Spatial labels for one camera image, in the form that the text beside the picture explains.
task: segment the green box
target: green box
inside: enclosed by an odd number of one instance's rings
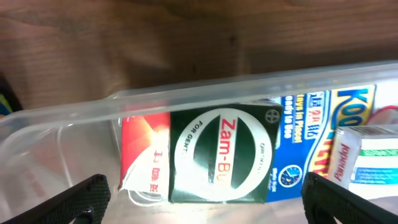
[[[265,203],[282,106],[171,113],[169,201]]]

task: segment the circular logo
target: circular logo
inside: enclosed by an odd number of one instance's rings
[[[293,187],[303,177],[303,170],[297,165],[289,165],[279,173],[279,183],[283,187]]]
[[[269,110],[266,112],[266,121],[273,124],[278,122],[280,118],[279,112],[276,110]]]
[[[205,127],[220,118],[215,176],[211,179],[207,167],[194,161],[197,141]],[[242,184],[230,186],[238,121],[248,127],[255,145],[251,170]],[[265,178],[272,160],[272,144],[266,129],[252,115],[241,110],[220,108],[195,118],[181,133],[175,148],[175,185],[182,190],[210,201],[219,202],[241,198],[253,191]]]

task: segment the green stripe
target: green stripe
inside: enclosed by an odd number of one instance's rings
[[[362,150],[360,156],[398,156],[398,149]]]

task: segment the small box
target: small box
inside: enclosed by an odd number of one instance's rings
[[[342,127],[329,179],[365,198],[398,195],[398,125]]]
[[[281,112],[269,101],[172,112],[169,201],[264,203]]]

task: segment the wooden table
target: wooden table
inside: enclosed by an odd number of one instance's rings
[[[4,0],[0,71],[38,108],[397,58],[397,25],[394,0]]]

